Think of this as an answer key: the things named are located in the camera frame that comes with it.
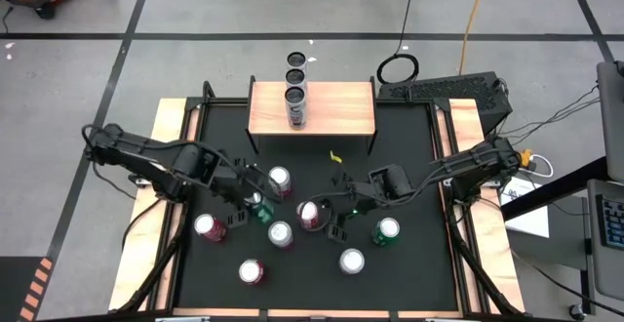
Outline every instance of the black keyboard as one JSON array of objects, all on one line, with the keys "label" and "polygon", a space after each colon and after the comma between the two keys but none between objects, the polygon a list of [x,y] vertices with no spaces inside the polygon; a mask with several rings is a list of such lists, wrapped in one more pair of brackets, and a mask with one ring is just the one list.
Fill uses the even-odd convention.
[{"label": "black keyboard", "polygon": [[598,214],[603,245],[624,250],[624,203],[603,198]]},{"label": "black keyboard", "polygon": [[384,84],[381,99],[427,101],[435,98],[473,99],[477,102],[481,127],[491,132],[511,111],[507,96],[494,72]]}]

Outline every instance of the stacked cans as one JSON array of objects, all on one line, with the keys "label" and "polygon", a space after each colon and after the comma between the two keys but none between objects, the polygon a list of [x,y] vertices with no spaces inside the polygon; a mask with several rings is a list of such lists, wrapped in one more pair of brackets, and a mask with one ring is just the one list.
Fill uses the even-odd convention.
[{"label": "stacked cans", "polygon": [[306,77],[306,58],[302,53],[288,56],[289,71],[286,73],[286,111],[289,125],[293,129],[303,129],[306,121],[306,100],[308,85]]}]

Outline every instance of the soda can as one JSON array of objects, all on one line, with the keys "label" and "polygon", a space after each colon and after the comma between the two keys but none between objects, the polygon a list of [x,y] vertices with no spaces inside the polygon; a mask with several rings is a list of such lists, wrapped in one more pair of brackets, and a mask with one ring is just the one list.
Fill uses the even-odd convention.
[{"label": "soda can", "polygon": [[195,219],[195,231],[211,241],[218,242],[223,240],[227,229],[223,222],[217,220],[213,215],[204,214]]},{"label": "soda can", "polygon": [[360,273],[364,268],[364,255],[358,249],[347,249],[340,256],[340,270],[344,274]]},{"label": "soda can", "polygon": [[300,69],[303,73],[307,72],[307,59],[303,53],[290,53],[287,62],[289,64],[289,69]]},{"label": "soda can", "polygon": [[255,192],[252,196],[245,198],[245,202],[252,208],[252,212],[262,223],[268,223],[273,220],[273,213],[275,212],[273,202],[259,192]]},{"label": "soda can", "polygon": [[269,177],[273,180],[269,183],[271,188],[282,196],[286,196],[291,193],[291,174],[284,167],[273,167],[269,171]]},{"label": "soda can", "polygon": [[308,92],[308,83],[304,71],[294,68],[286,72],[286,88],[290,87],[299,87],[306,93]]},{"label": "soda can", "polygon": [[269,240],[280,249],[287,249],[293,243],[293,231],[288,223],[276,221],[269,227]]},{"label": "soda can", "polygon": [[319,224],[319,208],[311,201],[300,203],[296,213],[304,229],[313,229]]},{"label": "soda can", "polygon": [[238,276],[241,280],[251,285],[259,283],[263,275],[264,264],[255,259],[245,260],[238,269]]},{"label": "soda can", "polygon": [[306,119],[305,90],[300,87],[289,87],[284,93],[284,98],[289,125],[293,129],[304,128]]},{"label": "soda can", "polygon": [[386,246],[397,239],[399,230],[397,220],[385,218],[379,221],[372,230],[372,242],[378,246]]}]

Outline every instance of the can lid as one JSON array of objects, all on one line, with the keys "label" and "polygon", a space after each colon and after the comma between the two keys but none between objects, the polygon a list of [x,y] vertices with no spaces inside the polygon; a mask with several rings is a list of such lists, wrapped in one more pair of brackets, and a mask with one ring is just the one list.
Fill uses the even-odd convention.
[{"label": "can lid", "polygon": [[379,224],[381,233],[387,237],[395,237],[399,235],[399,223],[395,219],[385,218]]},{"label": "can lid", "polygon": [[357,271],[364,267],[364,255],[358,249],[347,249],[340,257],[342,266],[350,271]]},{"label": "can lid", "polygon": [[284,97],[290,103],[299,103],[305,98],[305,92],[299,87],[290,87],[284,93]]},{"label": "can lid", "polygon": [[245,198],[245,202],[255,205],[259,204],[262,201],[262,195],[259,192],[255,192],[252,196]]},{"label": "can lid", "polygon": [[303,83],[304,79],[305,79],[305,73],[303,73],[303,71],[300,69],[294,68],[286,72],[286,81],[291,84]]},{"label": "can lid", "polygon": [[271,169],[269,176],[273,179],[273,181],[276,181],[277,184],[282,184],[288,179],[289,173],[284,167],[278,166]]},{"label": "can lid", "polygon": [[287,58],[289,65],[293,67],[300,67],[305,64],[305,55],[299,52],[294,52]]},{"label": "can lid", "polygon": [[316,204],[308,201],[303,204],[303,208],[301,209],[301,219],[302,220],[312,220],[316,217]]},{"label": "can lid", "polygon": [[269,237],[277,241],[288,239],[290,232],[291,227],[284,221],[276,221],[269,227]]},{"label": "can lid", "polygon": [[254,282],[260,277],[260,265],[256,260],[247,260],[241,264],[238,275],[244,282]]},{"label": "can lid", "polygon": [[208,233],[213,229],[214,225],[215,219],[213,215],[201,215],[195,220],[195,230],[200,234]]}]

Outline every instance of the concrete floor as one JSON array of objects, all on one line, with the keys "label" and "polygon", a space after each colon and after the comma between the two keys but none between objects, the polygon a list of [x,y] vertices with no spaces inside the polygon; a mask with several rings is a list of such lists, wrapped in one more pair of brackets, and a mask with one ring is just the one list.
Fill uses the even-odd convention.
[{"label": "concrete floor", "polygon": [[[81,159],[80,127],[92,122],[99,108],[106,112],[100,116],[105,122],[149,135],[160,98],[198,96],[205,79],[218,96],[245,96],[252,74],[280,80],[283,59],[294,50],[317,59],[309,67],[314,80],[367,80],[397,41],[374,35],[353,40],[355,33],[400,32],[407,0],[144,1],[141,7],[137,0],[69,0],[54,20],[40,20],[24,8],[7,18],[12,34],[0,34],[5,136],[0,142],[0,256],[47,254]],[[419,78],[456,74],[460,34],[473,1],[412,0],[408,33],[456,34],[448,41],[404,43],[405,51],[420,60]],[[624,34],[622,0],[587,2],[602,33]],[[0,14],[7,8],[0,3]],[[191,41],[172,33],[205,35]],[[309,34],[285,40],[293,38],[284,36],[288,33]],[[598,33],[577,0],[482,0],[473,33],[511,34],[511,41],[469,42],[464,68],[465,73],[494,70],[506,79],[515,109],[508,130],[544,120],[589,91],[595,65],[605,58],[596,42],[604,38],[591,35]],[[562,35],[539,36],[546,33]],[[624,43],[607,44],[614,57],[624,58]],[[399,79],[407,68],[397,63],[389,69],[389,78]],[[595,105],[547,126],[519,147],[548,157],[557,178],[604,154],[600,109]],[[132,190],[123,171],[102,172]],[[40,319],[107,310],[131,206],[87,174]],[[578,271],[536,263],[579,289]],[[520,262],[516,269],[528,311],[567,318],[574,296]],[[600,300],[624,308],[622,302]],[[599,310],[591,319],[613,321],[614,315]]]}]

